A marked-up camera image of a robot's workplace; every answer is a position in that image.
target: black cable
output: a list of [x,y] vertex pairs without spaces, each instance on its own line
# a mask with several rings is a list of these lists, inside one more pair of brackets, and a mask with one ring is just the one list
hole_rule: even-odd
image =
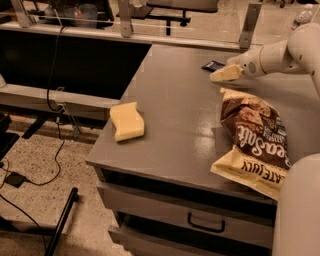
[[8,173],[9,173],[9,164],[10,164],[8,158],[4,157],[3,159],[5,159],[5,160],[7,161],[8,167],[7,167],[7,169],[4,169],[3,167],[1,167],[1,169],[6,172],[6,175],[4,176],[4,179],[3,179],[2,183],[1,183],[0,189],[3,187],[3,185],[4,185],[4,183],[5,183],[5,180],[6,180],[7,176],[8,176]]
[[[62,140],[62,139],[61,139],[61,131],[60,131],[60,124],[59,124],[59,122],[57,122],[57,127],[58,127],[59,139]],[[55,155],[55,157],[54,157],[54,160],[55,160],[56,164],[58,165],[58,173],[57,173],[51,180],[46,181],[46,182],[43,182],[43,183],[35,183],[35,182],[33,182],[33,181],[31,181],[31,180],[29,180],[29,179],[26,178],[25,181],[26,181],[26,182],[29,182],[29,183],[31,183],[31,184],[33,184],[33,185],[35,185],[35,186],[44,186],[44,185],[47,185],[47,184],[51,183],[52,181],[54,181],[54,180],[59,176],[59,174],[61,173],[61,166],[60,166],[60,163],[59,163],[58,160],[57,160],[57,157],[58,157],[58,155],[59,155],[59,153],[60,153],[60,151],[61,151],[64,143],[65,143],[65,140],[62,140],[62,143],[61,143],[61,145],[60,145],[60,147],[59,147],[59,149],[58,149],[58,151],[57,151],[57,153],[56,153],[56,155]]]
[[49,94],[50,94],[50,86],[51,86],[51,80],[52,80],[52,76],[53,76],[53,73],[54,73],[54,68],[56,66],[56,59],[57,59],[57,53],[58,53],[58,43],[59,43],[59,38],[60,38],[60,35],[62,33],[62,30],[65,29],[66,26],[63,26],[60,28],[60,31],[58,33],[58,36],[56,38],[56,43],[55,43],[55,48],[54,48],[54,55],[53,55],[53,61],[52,61],[52,65],[51,65],[51,71],[50,71],[50,75],[49,75],[49,80],[48,80],[48,87],[47,87],[47,104],[48,104],[48,107],[54,111],[54,112],[57,112],[57,109],[53,108],[50,104],[50,97],[49,97]]
[[[0,194],[0,197],[6,201],[8,204],[12,205],[13,207],[15,207],[16,209],[18,209],[20,212],[22,212],[24,215],[26,215],[36,226],[39,230],[42,230],[42,228],[40,227],[40,225],[28,214],[26,213],[24,210],[22,210],[20,207],[18,207],[17,205],[15,205],[14,203],[11,203],[8,199],[6,199],[3,195]],[[44,235],[41,234],[42,236],[42,240],[43,240],[43,245],[44,245],[44,251],[47,250],[47,245],[46,245],[46,240],[44,238]]]

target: white object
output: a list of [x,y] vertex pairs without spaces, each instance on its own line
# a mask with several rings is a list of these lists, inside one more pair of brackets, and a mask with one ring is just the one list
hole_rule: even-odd
[[280,191],[272,256],[320,255],[320,154],[298,161]]
[[210,74],[210,80],[220,82],[225,80],[239,79],[243,69],[238,64],[231,64],[223,69],[218,69],[216,72]]
[[[243,69],[241,77],[247,78],[275,72],[285,74],[307,73],[311,76],[320,96],[319,42],[320,25],[309,23],[293,31],[288,40],[249,50],[237,57],[230,58],[227,63],[228,65],[241,65]],[[214,75],[210,74],[210,80],[215,82],[212,78],[214,78]]]
[[137,112],[137,102],[120,104],[110,108],[110,118],[116,127],[116,141],[127,140],[144,134],[144,121]]
[[311,22],[313,16],[311,11],[312,8],[312,4],[306,4],[304,8],[298,12],[291,25],[291,30],[296,30],[296,28],[298,28],[299,26]]

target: chip bag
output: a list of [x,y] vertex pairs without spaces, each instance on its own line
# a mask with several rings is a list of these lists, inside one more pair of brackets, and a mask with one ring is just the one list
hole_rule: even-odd
[[278,200],[291,167],[278,111],[254,95],[229,89],[221,92],[221,124],[232,137],[233,147],[212,164],[211,172]]

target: small object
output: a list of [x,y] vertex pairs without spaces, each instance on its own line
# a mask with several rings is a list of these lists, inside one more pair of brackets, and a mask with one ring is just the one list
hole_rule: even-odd
[[3,76],[0,74],[0,88],[4,87],[6,84],[6,80],[4,80]]
[[224,66],[225,66],[225,64],[213,60],[213,61],[210,61],[208,64],[202,66],[201,68],[208,70],[208,71],[211,71],[211,72],[214,72],[220,68],[223,68]]
[[24,181],[26,181],[26,177],[16,172],[11,172],[10,175],[5,179],[6,183],[16,188],[20,187]]
[[140,137],[144,134],[144,121],[137,112],[137,102],[111,107],[110,118],[116,127],[116,141]]
[[230,81],[239,79],[243,69],[239,64],[231,64],[210,74],[212,82]]
[[291,30],[296,30],[301,25],[311,22],[312,17],[313,17],[313,14],[311,11],[312,8],[313,8],[312,4],[306,4],[303,7],[303,9],[298,12],[298,14],[296,15],[296,17],[292,23]]

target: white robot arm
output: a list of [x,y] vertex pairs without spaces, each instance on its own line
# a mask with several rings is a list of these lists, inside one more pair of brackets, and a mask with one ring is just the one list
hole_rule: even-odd
[[227,65],[210,74],[213,82],[269,73],[310,74],[320,96],[320,25],[309,23],[296,29],[288,40],[268,44],[230,58]]
[[[212,81],[258,77],[273,72],[309,74],[320,96],[320,25],[307,24],[288,40],[253,49],[228,60],[210,75]],[[273,256],[319,255],[320,154],[300,159],[280,191]]]

